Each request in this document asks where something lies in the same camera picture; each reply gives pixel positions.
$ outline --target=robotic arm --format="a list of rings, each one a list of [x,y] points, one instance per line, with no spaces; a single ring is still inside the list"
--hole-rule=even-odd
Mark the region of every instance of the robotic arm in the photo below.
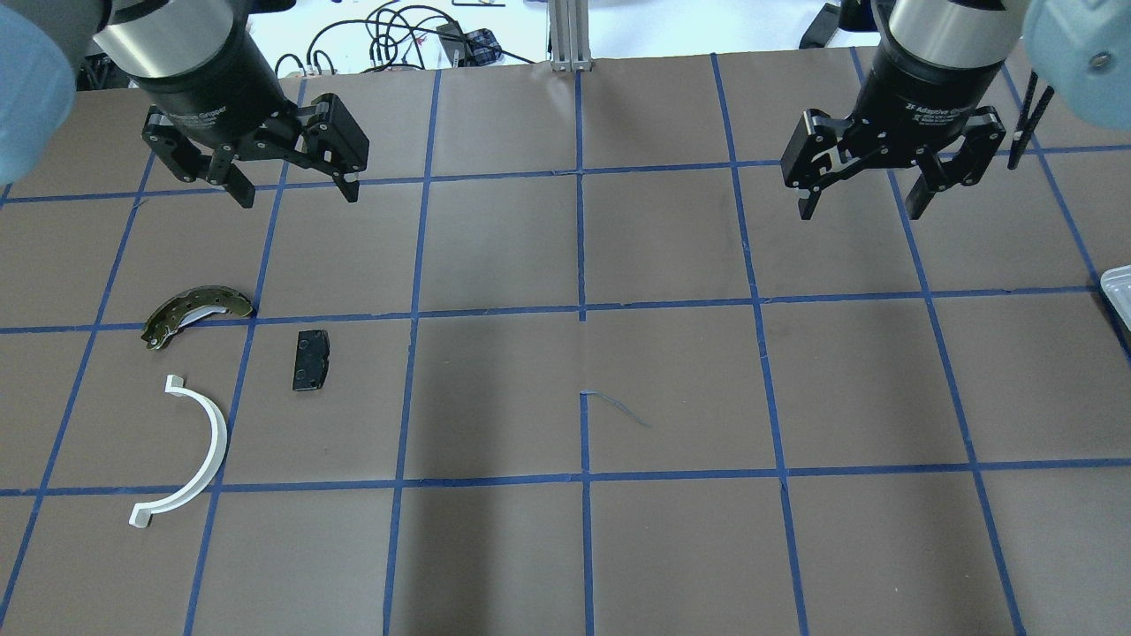
[[[336,95],[310,106],[290,102],[245,29],[251,10],[283,10],[294,0],[0,0],[0,29],[9,25],[15,46],[31,60],[51,61],[48,91],[31,87],[31,69],[0,63],[0,84],[23,80],[0,102],[0,182],[15,181],[35,164],[46,138],[74,100],[74,68],[89,37],[153,98],[143,139],[179,179],[204,179],[251,207],[254,187],[234,160],[280,158],[329,175],[346,200],[357,200],[356,178],[365,170],[369,139]],[[28,93],[40,98],[29,104]],[[17,117],[35,111],[38,126]],[[295,149],[302,140],[302,151]],[[196,144],[213,151],[205,155]],[[25,148],[23,154],[10,153]]]
[[[866,14],[858,0],[845,5],[854,20]],[[918,167],[912,218],[936,194],[981,181],[1007,132],[993,106],[977,105],[1022,27],[1035,69],[1079,117],[1131,129],[1131,2],[873,0],[871,9],[881,42],[853,112],[806,110],[782,157],[804,220],[829,186],[863,170]]]

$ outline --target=white floor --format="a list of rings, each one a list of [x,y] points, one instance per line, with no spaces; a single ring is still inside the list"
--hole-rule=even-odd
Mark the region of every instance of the white floor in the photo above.
[[[253,16],[252,35],[274,63],[284,53],[305,60],[311,38],[337,20],[364,18],[383,0],[299,0],[284,14]],[[450,0],[400,0],[391,8],[428,5],[457,20],[465,32],[490,28],[500,45],[535,61],[546,59],[546,3],[495,0],[500,7],[454,7]],[[737,51],[796,49],[823,0],[590,0],[589,28],[594,58],[655,58]],[[418,10],[418,22],[429,14]],[[434,26],[440,20],[431,23]],[[875,34],[838,33],[831,45],[872,45]],[[337,27],[318,41],[340,72],[370,67],[370,37],[364,25]],[[423,45],[428,68],[447,66],[435,36]],[[295,70],[286,62],[279,75]]]

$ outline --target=white curved object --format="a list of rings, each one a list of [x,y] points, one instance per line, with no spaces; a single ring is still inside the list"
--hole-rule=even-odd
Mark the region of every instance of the white curved object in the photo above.
[[[184,379],[180,376],[165,378],[165,393],[191,397],[205,407],[205,412],[208,413],[208,422],[211,424],[211,446],[208,447],[208,455],[205,456],[205,463],[201,464],[200,470],[183,488],[164,499],[133,505],[133,514],[130,515],[130,525],[133,527],[146,527],[153,515],[180,508],[200,495],[211,478],[216,476],[216,471],[224,463],[224,453],[227,450],[227,423],[215,402],[195,390],[184,388]]]

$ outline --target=screw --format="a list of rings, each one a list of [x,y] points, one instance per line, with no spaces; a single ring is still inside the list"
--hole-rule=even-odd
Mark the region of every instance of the screw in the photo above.
[[[1088,62],[1088,65],[1090,65],[1091,68],[1097,70],[1106,67],[1110,63],[1112,63],[1112,54],[1108,53],[1107,51],[1104,51],[1103,53],[1096,53],[1095,55],[1091,57],[1091,61]]]

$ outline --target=grid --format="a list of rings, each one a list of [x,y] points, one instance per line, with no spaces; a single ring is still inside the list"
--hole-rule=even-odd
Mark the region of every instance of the grid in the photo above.
[[[852,59],[856,72],[860,76],[860,79],[863,80],[863,69],[861,67],[860,58],[855,50],[852,50]],[[596,634],[597,628],[596,628],[595,610],[594,610],[592,485],[597,482],[711,480],[711,479],[759,479],[759,480],[776,479],[778,482],[780,482],[782,488],[779,492],[780,492],[782,514],[784,519],[784,527],[782,528],[782,532],[784,533],[788,552],[788,565],[792,576],[793,596],[796,608],[797,624],[800,633],[803,635],[808,635],[810,633],[810,629],[809,629],[809,619],[806,613],[805,594],[804,594],[804,586],[802,578],[804,571],[804,555],[801,553],[801,550],[798,549],[795,535],[794,513],[793,513],[793,505],[791,500],[791,488],[789,488],[791,478],[832,476],[832,475],[925,474],[925,473],[969,473],[973,476],[977,491],[978,501],[982,507],[986,532],[988,534],[990,543],[993,550],[994,561],[1001,579],[1001,586],[1005,596],[1005,602],[1008,604],[1010,618],[1012,620],[1013,629],[1017,634],[1026,633],[1024,616],[1021,614],[1018,608],[1017,600],[1015,598],[1015,592],[1009,575],[1008,564],[1005,562],[1005,557],[999,541],[998,530],[994,521],[994,513],[990,506],[988,497],[986,495],[986,488],[983,481],[983,475],[987,472],[995,472],[995,471],[1044,471],[1044,470],[1063,470],[1063,469],[1099,469],[1099,467],[1131,466],[1131,457],[981,462],[978,459],[976,449],[974,447],[974,442],[972,440],[972,435],[967,426],[961,394],[959,390],[955,371],[952,369],[950,355],[948,353],[947,342],[946,338],[943,337],[940,319],[935,310],[934,300],[939,298],[978,298],[978,296],[998,296],[998,295],[1096,294],[1098,292],[1098,273],[1096,270],[1091,257],[1089,256],[1083,238],[1076,225],[1069,205],[1067,204],[1065,198],[1060,190],[1060,186],[1056,182],[1056,178],[1054,177],[1053,171],[1046,160],[1046,155],[1065,154],[1065,153],[1091,153],[1091,152],[1096,153],[1126,152],[1131,149],[1131,145],[1044,148],[1041,146],[1037,138],[1034,137],[1033,148],[1028,153],[1030,156],[1035,157],[1035,160],[1039,162],[1041,169],[1045,178],[1047,179],[1048,184],[1052,188],[1052,191],[1054,192],[1056,203],[1060,206],[1061,212],[1063,213],[1064,222],[1067,223],[1067,225],[1071,231],[1076,246],[1079,249],[1080,258],[1083,260],[1088,274],[1090,276],[1090,284],[1088,285],[1031,287],[1031,289],[1017,289],[1017,290],[972,289],[972,290],[958,290],[958,291],[932,291],[927,281],[927,276],[922,259],[920,257],[915,234],[913,231],[913,225],[909,223],[906,209],[904,209],[903,206],[903,195],[900,191],[899,183],[896,180],[895,173],[889,171],[888,180],[890,182],[892,196],[899,208],[903,230],[904,233],[906,234],[907,244],[910,250],[910,255],[915,265],[915,272],[921,289],[918,291],[889,292],[889,293],[847,293],[847,294],[763,296],[762,294],[759,293],[758,278],[754,270],[754,263],[751,250],[751,240],[746,225],[744,199],[742,196],[742,183],[740,181],[740,169],[750,166],[774,166],[777,165],[778,162],[776,160],[739,161],[735,151],[735,138],[734,138],[734,131],[732,130],[728,101],[726,95],[726,88],[724,86],[723,74],[720,72],[718,58],[713,54],[710,60],[711,60],[711,68],[714,70],[714,81],[718,93],[718,104],[723,118],[724,130],[726,134],[728,161],[714,162],[714,163],[697,163],[697,164],[638,165],[638,166],[596,167],[596,169],[584,167],[584,154],[582,154],[585,147],[584,135],[582,135],[584,81],[582,77],[578,75],[575,81],[577,161],[576,161],[576,167],[572,171],[532,171],[532,172],[463,174],[463,175],[433,175],[432,161],[433,161],[433,151],[435,146],[438,105],[441,95],[441,79],[446,77],[446,74],[437,72],[432,86],[428,148],[425,155],[425,166],[423,177],[366,179],[362,181],[362,183],[366,186],[413,183],[413,184],[420,184],[422,187],[411,310],[408,312],[388,312],[381,315],[322,315],[322,316],[286,316],[286,317],[265,317],[265,318],[252,317],[249,319],[236,319],[236,320],[211,320],[195,327],[195,328],[216,328],[216,327],[232,327],[232,326],[247,327],[247,336],[243,344],[242,358],[239,364],[235,389],[228,415],[228,423],[232,429],[232,435],[234,435],[235,426],[239,423],[240,398],[243,389],[244,377],[248,370],[249,359],[252,352],[252,345],[254,342],[257,327],[266,325],[303,324],[303,323],[314,323],[314,321],[349,323],[349,321],[408,320],[411,325],[411,330],[409,330],[409,342],[408,342],[408,353],[407,353],[407,366],[404,373],[405,378],[404,402],[402,407],[400,431],[399,431],[395,479],[368,480],[368,481],[321,481],[321,482],[297,482],[297,483],[288,482],[288,483],[230,484],[225,483],[224,481],[224,467],[222,467],[214,483],[209,485],[209,488],[206,490],[206,492],[208,492],[209,495],[208,513],[207,513],[207,521],[204,527],[204,534],[200,541],[199,557],[197,559],[196,573],[192,583],[192,593],[189,600],[188,612],[184,620],[183,633],[185,635],[192,634],[193,631],[200,586],[205,571],[208,567],[208,552],[214,527],[214,521],[216,517],[216,509],[219,504],[221,496],[225,492],[331,491],[331,490],[363,490],[363,489],[391,491],[392,508],[391,508],[390,531],[389,531],[390,539],[388,544],[385,598],[382,601],[383,633],[388,634],[391,628],[394,591],[397,583],[396,570],[397,570],[398,541],[399,541],[399,530],[400,530],[402,500],[404,492],[406,490],[547,484],[547,483],[580,483],[582,488],[581,498],[582,498],[582,524],[584,524],[582,555],[584,555],[584,575],[585,575],[585,614],[586,614],[585,629],[587,635],[593,635]],[[1004,74],[1015,100],[1020,102],[1016,85],[1013,84],[1012,78],[1009,76],[1008,68],[1004,69]],[[308,84],[305,80],[303,80],[299,91],[300,103],[303,100],[307,87]],[[77,332],[77,333],[88,334],[81,361],[79,362],[78,372],[76,373],[74,385],[70,389],[69,397],[67,401],[67,407],[63,413],[62,420],[60,422],[58,433],[55,436],[54,444],[52,446],[51,454],[49,456],[48,464],[43,472],[40,485],[34,489],[0,490],[0,497],[32,498],[34,501],[32,505],[31,515],[27,519],[26,528],[23,533],[23,539],[19,544],[18,553],[16,556],[15,566],[7,581],[2,604],[0,604],[0,626],[2,626],[3,624],[3,619],[7,613],[12,594],[19,583],[20,569],[24,562],[24,557],[28,550],[29,543],[33,540],[40,509],[45,498],[61,497],[61,496],[67,496],[67,497],[88,496],[88,495],[167,493],[172,492],[178,488],[176,485],[172,484],[49,487],[49,482],[51,480],[55,461],[59,456],[60,448],[63,444],[63,439],[67,433],[67,428],[71,416],[71,412],[74,410],[76,398],[78,396],[80,386],[84,380],[86,367],[90,359],[90,354],[94,349],[95,341],[98,334],[106,332],[115,332],[115,330],[135,330],[135,329],[140,329],[141,327],[140,324],[135,324],[135,323],[103,321],[106,306],[110,300],[110,293],[113,287],[115,277],[118,275],[119,266],[121,265],[127,243],[130,239],[130,232],[133,226],[133,221],[136,218],[138,208],[145,203],[146,199],[153,197],[175,197],[175,196],[191,195],[191,194],[213,192],[213,190],[210,189],[155,190],[155,191],[147,190],[146,184],[148,182],[153,164],[154,164],[154,157],[150,155],[148,162],[146,163],[140,183],[137,190],[133,192],[92,194],[92,195],[77,195],[77,196],[10,197],[9,195],[11,186],[8,186],[7,188],[5,188],[3,194],[0,195],[0,210],[3,209],[5,204],[27,204],[27,203],[46,203],[46,201],[58,201],[58,200],[87,200],[87,199],[123,199],[132,201],[130,215],[127,221],[124,231],[122,233],[116,256],[113,266],[110,270],[109,278],[105,283],[101,302],[98,304],[97,315],[92,324],[0,328],[0,335],[50,334],[50,333],[66,333],[66,332]],[[687,300],[687,301],[640,301],[640,302],[625,302],[625,303],[587,302],[586,258],[585,258],[586,216],[585,216],[585,197],[584,197],[585,178],[592,174],[615,174],[615,173],[662,172],[662,171],[696,171],[696,170],[713,170],[713,169],[727,169],[731,173],[731,179],[734,190],[733,194],[734,194],[735,205],[737,208],[737,218],[735,221],[741,237],[745,275],[750,290],[749,296]],[[577,215],[578,261],[577,261],[576,304],[504,307],[504,308],[490,308],[490,309],[432,310],[432,311],[421,310],[420,290],[421,290],[422,264],[424,260],[424,244],[425,244],[424,234],[425,234],[425,229],[428,226],[430,189],[433,183],[450,182],[450,181],[469,181],[469,180],[537,179],[537,178],[549,178],[549,177],[562,177],[569,174],[575,175],[576,191],[577,191],[576,215]],[[283,166],[282,173],[279,174],[278,183],[276,186],[257,187],[257,189],[260,190],[261,192],[271,192],[274,195],[274,203],[271,206],[270,221],[266,234],[266,242],[262,247],[254,298],[259,299],[261,298],[262,294],[264,284],[266,281],[270,261],[271,243],[274,240],[276,222],[278,220],[279,207],[284,199],[284,196],[290,190],[308,189],[308,188],[327,188],[327,187],[333,187],[333,184],[287,183],[286,165]],[[946,373],[946,380],[951,394],[953,410],[957,414],[957,420],[960,428],[962,441],[965,445],[967,461],[961,463],[943,463],[943,464],[791,466],[786,461],[786,449],[783,444],[782,430],[778,422],[771,356],[769,354],[769,350],[767,346],[767,335],[765,326],[766,321],[762,316],[763,307],[775,303],[866,302],[866,301],[879,301],[879,300],[906,300],[906,299],[922,300],[926,307],[926,311],[931,323],[931,328],[933,330],[934,338],[938,345],[939,356],[941,359],[942,367]],[[579,403],[578,403],[578,409],[579,409],[578,442],[580,445],[581,463],[580,463],[580,470],[577,472],[554,473],[554,474],[529,474],[529,475],[498,476],[498,478],[406,479],[405,461],[406,461],[406,450],[407,450],[408,433],[409,433],[409,412],[412,409],[412,401],[413,401],[413,385],[414,385],[414,370],[415,370],[414,367],[415,367],[415,358],[417,349],[418,328],[422,320],[437,320],[437,319],[468,317],[468,316],[576,312],[578,315],[578,319],[584,323],[587,320],[589,312],[620,311],[629,309],[705,308],[705,307],[749,307],[752,311],[757,341],[758,341],[758,352],[760,358],[761,375],[765,385],[766,402],[769,410],[769,421],[770,421],[770,429],[774,444],[775,466],[772,469],[594,472],[590,469],[590,444],[589,444],[590,396],[586,393],[582,393],[579,396]],[[1129,347],[1126,337],[1117,321],[1117,317],[1114,315],[1114,312],[1111,311],[1110,308],[1107,308],[1107,315],[1108,319],[1112,323],[1113,330],[1115,332],[1115,334],[1120,340],[1120,343],[1122,344],[1128,363],[1131,364],[1131,347]]]

